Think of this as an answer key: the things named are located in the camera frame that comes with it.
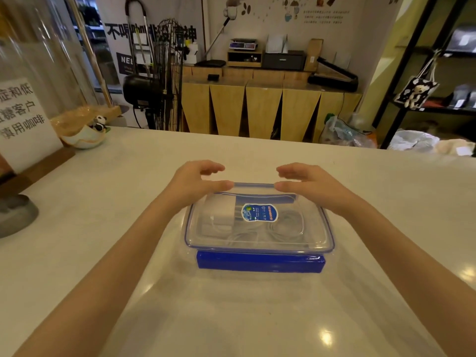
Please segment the person's right hand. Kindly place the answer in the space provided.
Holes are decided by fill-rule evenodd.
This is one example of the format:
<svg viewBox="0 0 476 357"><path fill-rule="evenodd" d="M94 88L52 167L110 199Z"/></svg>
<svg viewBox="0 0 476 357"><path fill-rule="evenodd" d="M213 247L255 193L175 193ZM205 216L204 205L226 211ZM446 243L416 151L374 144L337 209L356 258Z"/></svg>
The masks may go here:
<svg viewBox="0 0 476 357"><path fill-rule="evenodd" d="M276 170L285 181L299 181L298 195L339 216L347 217L363 204L359 196L319 166L291 163Z"/></svg>

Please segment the white charger adapter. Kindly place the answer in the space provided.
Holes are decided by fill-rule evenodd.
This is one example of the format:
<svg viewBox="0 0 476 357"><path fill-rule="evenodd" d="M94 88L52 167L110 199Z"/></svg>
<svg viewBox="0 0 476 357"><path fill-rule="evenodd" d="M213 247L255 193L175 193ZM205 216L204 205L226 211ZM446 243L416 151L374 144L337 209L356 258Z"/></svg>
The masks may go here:
<svg viewBox="0 0 476 357"><path fill-rule="evenodd" d="M201 233L206 237L227 238L233 231L236 196L211 194L206 196L201 210Z"/></svg>

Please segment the clear blue-rimmed container lid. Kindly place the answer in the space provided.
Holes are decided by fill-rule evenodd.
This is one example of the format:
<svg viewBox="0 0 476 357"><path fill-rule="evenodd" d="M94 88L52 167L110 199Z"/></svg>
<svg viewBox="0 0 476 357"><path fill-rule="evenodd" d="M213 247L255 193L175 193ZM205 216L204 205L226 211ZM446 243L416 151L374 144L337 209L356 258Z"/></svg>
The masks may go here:
<svg viewBox="0 0 476 357"><path fill-rule="evenodd" d="M326 254L335 248L327 213L307 198L279 192L273 184L235 183L235 223L227 238L201 233L205 197L187 208L182 232L187 246L203 251L264 254Z"/></svg>

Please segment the wooden counter cabinet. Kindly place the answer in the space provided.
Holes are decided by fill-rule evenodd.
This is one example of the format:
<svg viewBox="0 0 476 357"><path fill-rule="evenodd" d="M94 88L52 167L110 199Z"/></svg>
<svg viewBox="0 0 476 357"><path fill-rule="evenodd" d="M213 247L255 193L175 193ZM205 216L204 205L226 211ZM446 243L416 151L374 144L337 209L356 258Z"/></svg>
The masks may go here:
<svg viewBox="0 0 476 357"><path fill-rule="evenodd" d="M218 82L208 74L220 74ZM307 83L309 72L183 67L182 131L318 143L328 113L349 120L362 95Z"/></svg>

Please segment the black sealing machine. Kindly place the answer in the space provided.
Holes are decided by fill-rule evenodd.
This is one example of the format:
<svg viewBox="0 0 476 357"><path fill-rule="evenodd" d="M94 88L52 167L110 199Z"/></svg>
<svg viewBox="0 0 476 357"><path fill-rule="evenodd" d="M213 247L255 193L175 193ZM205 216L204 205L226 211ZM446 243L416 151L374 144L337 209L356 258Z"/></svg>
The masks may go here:
<svg viewBox="0 0 476 357"><path fill-rule="evenodd" d="M336 89L342 92L354 93L359 87L359 78L356 74L343 69L328 60L318 57L319 66L323 71L315 71L307 77L307 83L323 88Z"/></svg>

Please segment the brown cardboard box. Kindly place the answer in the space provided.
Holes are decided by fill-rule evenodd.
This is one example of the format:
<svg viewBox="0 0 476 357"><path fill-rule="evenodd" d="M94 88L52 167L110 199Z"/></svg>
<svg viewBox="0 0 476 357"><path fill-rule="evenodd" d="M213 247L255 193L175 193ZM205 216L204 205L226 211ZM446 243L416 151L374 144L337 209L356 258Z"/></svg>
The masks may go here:
<svg viewBox="0 0 476 357"><path fill-rule="evenodd" d="M316 72L318 71L319 61L318 59L321 56L323 48L323 39L313 38L308 42L306 50L306 62L304 66L304 71L306 72Z"/></svg>

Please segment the white small box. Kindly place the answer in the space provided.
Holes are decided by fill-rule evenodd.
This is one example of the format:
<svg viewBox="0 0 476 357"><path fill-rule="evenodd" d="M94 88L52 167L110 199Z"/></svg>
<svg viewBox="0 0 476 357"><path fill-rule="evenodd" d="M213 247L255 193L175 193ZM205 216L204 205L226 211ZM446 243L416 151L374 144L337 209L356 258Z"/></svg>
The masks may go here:
<svg viewBox="0 0 476 357"><path fill-rule="evenodd" d="M195 65L200 61L199 59L199 44L197 42L193 42L191 39L186 39L183 63L185 65Z"/></svg>

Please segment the digital weighing scale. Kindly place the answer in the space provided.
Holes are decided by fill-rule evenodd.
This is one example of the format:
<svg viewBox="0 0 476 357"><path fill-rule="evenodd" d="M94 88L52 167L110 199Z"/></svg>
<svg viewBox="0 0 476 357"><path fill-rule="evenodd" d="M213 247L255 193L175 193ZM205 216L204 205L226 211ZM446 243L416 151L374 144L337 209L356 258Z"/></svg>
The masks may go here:
<svg viewBox="0 0 476 357"><path fill-rule="evenodd" d="M258 45L256 39L234 38L230 41L229 49L237 51L255 51Z"/></svg>

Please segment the wrapped wooden tray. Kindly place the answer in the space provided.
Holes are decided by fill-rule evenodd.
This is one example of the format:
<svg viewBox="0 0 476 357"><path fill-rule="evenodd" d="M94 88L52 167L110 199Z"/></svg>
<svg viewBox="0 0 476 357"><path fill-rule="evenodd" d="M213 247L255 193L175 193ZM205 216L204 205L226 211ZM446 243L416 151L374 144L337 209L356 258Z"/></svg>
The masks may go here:
<svg viewBox="0 0 476 357"><path fill-rule="evenodd" d="M111 121L121 114L120 106L86 105L59 114L51 118L50 123L59 137L72 137L78 134L84 126L91 124L98 116L105 117L106 121Z"/></svg>

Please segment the metal hand trolley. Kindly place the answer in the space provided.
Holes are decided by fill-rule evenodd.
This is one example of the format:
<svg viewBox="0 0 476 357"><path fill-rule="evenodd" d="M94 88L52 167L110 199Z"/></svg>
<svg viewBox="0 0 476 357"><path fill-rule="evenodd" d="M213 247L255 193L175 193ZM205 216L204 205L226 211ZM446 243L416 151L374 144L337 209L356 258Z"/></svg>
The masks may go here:
<svg viewBox="0 0 476 357"><path fill-rule="evenodd" d="M142 17L144 21L143 27L137 26L131 22L130 7L133 3L140 5ZM128 27L128 44L132 57L133 72L136 75L140 74L139 63L137 61L137 46L139 47L140 55L142 58L142 65L145 68L148 78L153 77L153 66L155 63L155 55L153 50L152 36L149 31L149 23L147 19L147 10L144 3L141 0L125 0L124 11L127 20Z"/></svg>

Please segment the wooden sign base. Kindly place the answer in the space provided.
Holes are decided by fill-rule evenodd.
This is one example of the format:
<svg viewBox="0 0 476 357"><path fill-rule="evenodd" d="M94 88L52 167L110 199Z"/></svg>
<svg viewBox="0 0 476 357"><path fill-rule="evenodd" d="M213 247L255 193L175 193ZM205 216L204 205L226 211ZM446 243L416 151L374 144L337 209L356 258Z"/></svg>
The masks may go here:
<svg viewBox="0 0 476 357"><path fill-rule="evenodd" d="M75 154L74 149L64 147L22 172L13 171L3 156L0 155L0 198L20 194L73 158Z"/></svg>

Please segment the wooden pole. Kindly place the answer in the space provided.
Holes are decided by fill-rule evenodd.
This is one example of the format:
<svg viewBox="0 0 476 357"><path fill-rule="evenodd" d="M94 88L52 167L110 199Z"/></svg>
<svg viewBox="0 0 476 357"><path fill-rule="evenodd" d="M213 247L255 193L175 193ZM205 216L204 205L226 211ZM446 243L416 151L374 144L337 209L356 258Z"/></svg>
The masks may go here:
<svg viewBox="0 0 476 357"><path fill-rule="evenodd" d="M92 66L94 75L95 75L95 77L96 77L96 79L97 79L97 81L100 85L100 88L101 88L101 91L103 93L105 102L106 102L108 107L112 108L112 107L114 107L113 100L110 96L108 85L107 85L107 83L106 83L106 81L103 77L103 74L100 70L96 55L95 55L95 53L93 51L93 48L92 48L92 45L89 41L88 34L87 34L87 31L86 31L86 24L84 22L84 18L82 16L75 0L67 0L67 2L69 4L69 7L70 7L73 15L74 15L75 20L76 20L81 38L83 40L85 52L87 54L87 57L88 57L88 60L91 64L91 66Z"/></svg>

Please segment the white printed sign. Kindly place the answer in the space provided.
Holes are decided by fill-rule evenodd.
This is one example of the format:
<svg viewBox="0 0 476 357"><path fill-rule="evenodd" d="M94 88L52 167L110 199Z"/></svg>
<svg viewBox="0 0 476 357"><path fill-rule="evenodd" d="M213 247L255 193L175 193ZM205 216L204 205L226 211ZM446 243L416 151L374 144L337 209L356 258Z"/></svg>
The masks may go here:
<svg viewBox="0 0 476 357"><path fill-rule="evenodd" d="M20 174L63 148L27 78L0 82L0 155Z"/></svg>

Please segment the grey round stand base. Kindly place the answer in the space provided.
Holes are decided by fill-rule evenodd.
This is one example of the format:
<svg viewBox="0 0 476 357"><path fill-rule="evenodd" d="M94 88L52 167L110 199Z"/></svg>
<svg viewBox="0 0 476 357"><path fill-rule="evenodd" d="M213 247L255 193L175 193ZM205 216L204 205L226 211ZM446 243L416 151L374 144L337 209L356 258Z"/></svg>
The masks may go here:
<svg viewBox="0 0 476 357"><path fill-rule="evenodd" d="M9 237L31 225L39 209L23 194L0 198L0 239Z"/></svg>

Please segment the clear glass cylinder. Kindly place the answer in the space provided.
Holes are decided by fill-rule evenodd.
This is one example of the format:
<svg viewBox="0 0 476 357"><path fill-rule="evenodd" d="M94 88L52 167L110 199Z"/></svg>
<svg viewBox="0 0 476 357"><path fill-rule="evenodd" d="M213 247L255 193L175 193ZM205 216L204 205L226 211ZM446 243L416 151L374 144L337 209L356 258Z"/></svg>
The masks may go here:
<svg viewBox="0 0 476 357"><path fill-rule="evenodd" d="M48 118L99 105L80 44L51 0L0 0L0 82L26 79Z"/></svg>

